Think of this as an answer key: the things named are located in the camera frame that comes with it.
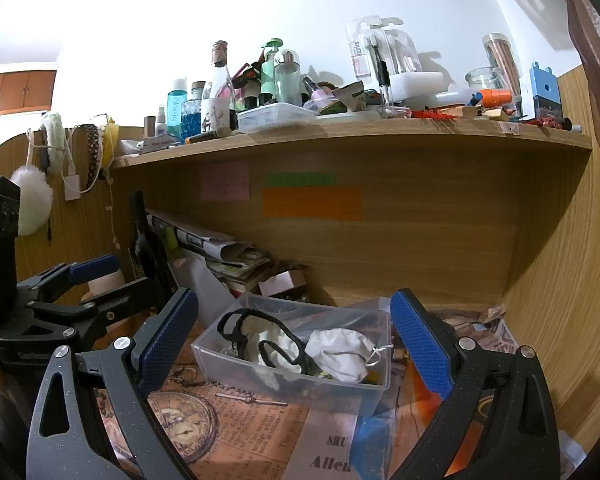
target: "wooden shelf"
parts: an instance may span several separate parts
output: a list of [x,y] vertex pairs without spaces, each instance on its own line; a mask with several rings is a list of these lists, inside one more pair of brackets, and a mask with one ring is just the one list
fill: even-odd
[[233,155],[234,150],[337,149],[487,149],[487,150],[591,150],[584,134],[520,124],[519,134],[504,133],[498,121],[435,121],[394,119],[366,123],[307,124],[286,126],[225,139],[206,140],[144,155],[117,157],[112,168],[125,168],[189,156]]

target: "white cloth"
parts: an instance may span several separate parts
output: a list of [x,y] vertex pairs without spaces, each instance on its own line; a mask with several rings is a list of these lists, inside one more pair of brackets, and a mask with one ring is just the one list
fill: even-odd
[[359,383],[368,374],[367,362],[374,353],[374,344],[355,330],[333,328],[311,332],[304,350],[334,379]]
[[[240,332],[247,336],[248,343],[245,350],[245,357],[252,363],[265,364],[260,355],[260,350],[258,349],[258,344],[262,340],[276,343],[289,355],[291,360],[296,359],[300,354],[296,343],[294,343],[278,325],[266,319],[262,319],[261,317],[249,316],[245,318],[240,327]],[[302,369],[300,365],[290,364],[269,345],[265,346],[265,350],[276,368],[286,368],[287,370],[300,373],[300,370]]]

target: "transparent storage bin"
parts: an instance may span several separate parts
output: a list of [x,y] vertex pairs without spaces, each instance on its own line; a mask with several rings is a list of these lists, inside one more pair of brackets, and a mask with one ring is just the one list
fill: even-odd
[[[277,317],[300,339],[307,341],[313,330],[350,328],[366,335],[376,346],[390,342],[389,315],[383,311],[323,306],[297,301],[264,298],[243,294],[239,303]],[[238,316],[232,316],[225,332],[231,332]],[[390,350],[382,351],[374,367],[380,384],[344,383],[331,379],[296,374],[289,370],[225,355],[230,343],[216,329],[218,320],[209,326],[191,345],[198,365],[208,380],[241,388],[256,396],[300,404],[328,412],[372,415],[391,377]]]
[[243,133],[257,132],[267,128],[278,128],[290,124],[308,123],[316,113],[289,103],[273,103],[238,114],[238,129]]

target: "dark glass bottle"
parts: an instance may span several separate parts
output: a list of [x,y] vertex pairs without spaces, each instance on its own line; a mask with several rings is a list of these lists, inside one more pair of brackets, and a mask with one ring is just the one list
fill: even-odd
[[164,245],[146,220],[142,191],[131,193],[129,202],[135,227],[129,254],[132,260],[135,259],[135,261],[132,261],[133,265],[141,267],[144,275],[160,286],[162,291],[162,301],[158,305],[158,311],[160,311],[166,302],[171,299],[171,296],[177,290],[177,286],[169,269]]

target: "white fluffy pom-pom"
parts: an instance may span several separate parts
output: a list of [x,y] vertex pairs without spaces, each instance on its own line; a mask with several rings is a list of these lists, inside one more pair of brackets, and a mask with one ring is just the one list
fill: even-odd
[[54,190],[45,174],[35,166],[21,166],[10,180],[20,186],[18,236],[27,236],[40,229],[51,214]]

